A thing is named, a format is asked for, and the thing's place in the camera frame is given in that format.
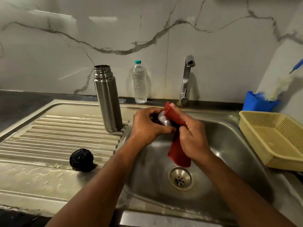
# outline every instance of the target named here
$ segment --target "person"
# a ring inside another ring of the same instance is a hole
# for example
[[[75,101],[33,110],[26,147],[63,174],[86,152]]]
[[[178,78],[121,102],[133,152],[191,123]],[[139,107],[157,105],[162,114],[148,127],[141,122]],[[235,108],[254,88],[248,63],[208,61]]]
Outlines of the person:
[[[179,129],[184,153],[211,180],[229,209],[235,214],[239,226],[295,226],[211,152],[202,122],[183,113],[174,104],[171,106],[188,127],[187,129],[181,126]],[[151,107],[137,111],[129,139],[54,215],[46,227],[109,226],[126,177],[138,153],[157,136],[176,130],[174,127],[161,126],[151,121],[150,116],[162,110]]]

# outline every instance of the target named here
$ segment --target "person's left hand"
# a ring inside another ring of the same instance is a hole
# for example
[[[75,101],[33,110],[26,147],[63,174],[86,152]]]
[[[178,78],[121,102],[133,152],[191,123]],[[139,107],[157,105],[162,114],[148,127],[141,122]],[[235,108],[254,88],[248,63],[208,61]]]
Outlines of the person's left hand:
[[[171,134],[176,131],[176,128],[172,126],[162,126],[154,123],[151,120],[152,114],[158,114],[163,111],[164,108],[149,107],[146,109],[138,110],[134,114],[134,121],[131,130],[131,136],[135,140],[145,147],[151,144],[161,134]]]

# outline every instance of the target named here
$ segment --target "round black object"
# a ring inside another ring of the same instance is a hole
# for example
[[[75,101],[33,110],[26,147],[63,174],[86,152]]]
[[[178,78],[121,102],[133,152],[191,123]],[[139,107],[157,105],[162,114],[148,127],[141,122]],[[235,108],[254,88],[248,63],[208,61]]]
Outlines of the round black object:
[[[89,172],[94,168],[94,156],[88,149],[78,149],[71,154],[69,163],[75,171]]]

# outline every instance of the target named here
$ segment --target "faucet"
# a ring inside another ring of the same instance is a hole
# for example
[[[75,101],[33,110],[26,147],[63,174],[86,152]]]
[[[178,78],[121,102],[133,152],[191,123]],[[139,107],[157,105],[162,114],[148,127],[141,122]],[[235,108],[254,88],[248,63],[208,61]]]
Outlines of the faucet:
[[[185,61],[185,66],[184,66],[184,74],[183,74],[183,81],[182,81],[182,87],[181,87],[181,93],[180,93],[180,98],[177,104],[179,106],[185,106],[188,103],[188,98],[186,97],[187,94],[187,85],[188,85],[188,80],[189,80],[189,74],[190,74],[190,69],[194,67],[195,60],[192,55],[187,56],[186,61]]]

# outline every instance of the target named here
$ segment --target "basket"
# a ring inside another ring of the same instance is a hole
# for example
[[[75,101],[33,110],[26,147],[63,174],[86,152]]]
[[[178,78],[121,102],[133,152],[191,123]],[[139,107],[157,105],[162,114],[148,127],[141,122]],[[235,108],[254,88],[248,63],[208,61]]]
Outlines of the basket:
[[[262,162],[303,171],[303,126],[281,113],[240,111],[239,127]]]

